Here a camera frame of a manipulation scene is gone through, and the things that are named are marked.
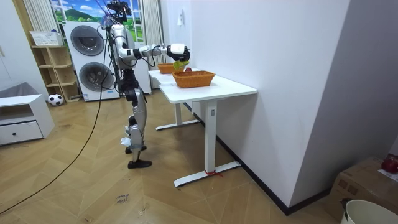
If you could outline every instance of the red string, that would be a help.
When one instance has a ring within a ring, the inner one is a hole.
[[[213,172],[207,172],[207,171],[205,171],[205,174],[207,174],[207,175],[218,175],[218,176],[220,176],[220,177],[224,177],[222,174],[217,173],[215,170],[214,170]]]

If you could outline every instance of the washing machine door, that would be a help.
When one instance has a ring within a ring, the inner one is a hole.
[[[80,83],[91,91],[109,90],[113,88],[113,76],[109,68],[102,63],[91,62],[85,64],[79,72]]]
[[[74,48],[83,55],[95,56],[105,48],[102,35],[90,26],[75,27],[70,34],[70,39]]]

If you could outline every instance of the drawer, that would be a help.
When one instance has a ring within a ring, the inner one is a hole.
[[[0,145],[42,138],[36,121],[0,126]]]

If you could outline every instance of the wooden floor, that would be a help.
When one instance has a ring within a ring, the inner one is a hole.
[[[0,223],[337,223],[321,202],[285,217],[242,168],[176,189],[173,181],[204,168],[201,124],[155,131],[174,122],[174,107],[155,91],[147,96],[145,169],[127,169],[120,138],[132,113],[125,100],[101,105],[91,140],[58,180],[0,216]],[[49,183],[86,141],[98,102],[50,108],[55,129],[47,139],[0,147],[0,211]],[[183,107],[183,120],[193,116]],[[232,161],[216,147],[216,165]]]

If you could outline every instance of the soccer ball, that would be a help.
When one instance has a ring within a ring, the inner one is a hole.
[[[49,103],[53,106],[59,106],[63,103],[63,97],[58,94],[50,95]]]

